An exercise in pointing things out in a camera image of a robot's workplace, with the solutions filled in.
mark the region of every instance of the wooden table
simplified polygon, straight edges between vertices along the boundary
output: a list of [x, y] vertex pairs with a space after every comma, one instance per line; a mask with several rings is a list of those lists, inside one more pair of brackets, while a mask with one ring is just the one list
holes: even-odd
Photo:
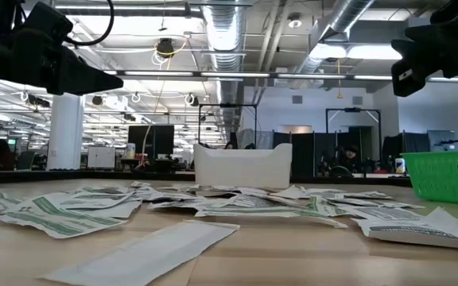
[[[71, 191], [90, 184], [125, 184], [117, 180], [65, 180], [1, 184], [0, 191], [33, 196]], [[157, 182], [164, 186], [170, 182]], [[409, 188], [386, 186], [322, 186], [346, 191], [382, 191], [397, 201], [438, 203], [416, 199]], [[458, 217], [458, 205], [439, 204]], [[171, 226], [193, 213], [147, 211], [145, 206], [117, 230], [55, 240], [31, 227], [0, 222], [0, 285], [62, 285], [35, 279], [105, 253], [132, 238]], [[381, 242], [365, 238], [348, 218], [346, 230], [291, 218], [206, 218], [237, 223], [241, 229], [153, 282], [153, 285], [458, 285], [458, 249]]]

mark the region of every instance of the wall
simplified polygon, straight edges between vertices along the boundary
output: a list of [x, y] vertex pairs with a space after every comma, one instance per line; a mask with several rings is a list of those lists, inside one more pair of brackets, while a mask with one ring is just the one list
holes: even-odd
[[[394, 95], [391, 84], [374, 93], [375, 109], [381, 110], [381, 132], [384, 140], [387, 136], [395, 136], [400, 132], [398, 118], [398, 97]], [[378, 137], [378, 130], [374, 130], [374, 136]], [[379, 157], [378, 148], [374, 148], [374, 157]]]
[[398, 117], [400, 130], [451, 130], [458, 137], [458, 83], [428, 83], [414, 95], [398, 98]]
[[[268, 88], [258, 107], [258, 130], [279, 131], [282, 126], [311, 126], [314, 132], [324, 133], [326, 130], [325, 109], [353, 107], [353, 96], [363, 96], [360, 108], [373, 109], [374, 99], [364, 88], [343, 88], [343, 99], [338, 99], [339, 90], [334, 88], [325, 91], [319, 88], [291, 90], [284, 87]], [[251, 102], [253, 87], [245, 87], [245, 100]], [[303, 104], [293, 104], [292, 95], [303, 95]], [[253, 109], [246, 108], [240, 121], [241, 129], [254, 128]], [[378, 124], [367, 113], [346, 114], [340, 112], [330, 121], [329, 132], [347, 131], [349, 126], [373, 126]], [[377, 136], [374, 138], [375, 153], [378, 154]]]

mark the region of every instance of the white column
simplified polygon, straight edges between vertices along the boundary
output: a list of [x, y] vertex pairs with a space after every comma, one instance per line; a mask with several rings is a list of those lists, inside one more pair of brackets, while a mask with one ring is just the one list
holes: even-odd
[[83, 96], [70, 94], [54, 96], [47, 170], [80, 168], [84, 103]]

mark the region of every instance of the green plastic basket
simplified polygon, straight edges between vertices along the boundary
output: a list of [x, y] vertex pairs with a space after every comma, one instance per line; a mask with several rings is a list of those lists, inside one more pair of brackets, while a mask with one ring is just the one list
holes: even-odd
[[458, 203], [458, 152], [404, 153], [417, 197]]

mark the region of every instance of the silver ductwork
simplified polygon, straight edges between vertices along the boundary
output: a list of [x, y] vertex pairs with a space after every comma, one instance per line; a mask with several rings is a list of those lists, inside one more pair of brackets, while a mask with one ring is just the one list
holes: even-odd
[[[371, 7], [375, 0], [337, 0], [333, 12], [320, 19], [312, 27], [310, 33], [311, 51], [316, 45], [329, 37], [339, 33], [348, 33], [351, 27], [362, 17], [363, 13]], [[326, 60], [307, 55], [303, 63], [296, 69], [296, 73], [311, 74]], [[292, 88], [299, 88], [303, 80], [291, 80]]]
[[[203, 6], [206, 34], [210, 51], [214, 54], [212, 66], [218, 72], [240, 72], [242, 57], [227, 54], [241, 52], [243, 45], [243, 8], [239, 6]], [[237, 103], [240, 82], [217, 81], [216, 93], [219, 103]], [[224, 125], [233, 125], [234, 110], [222, 110]]]

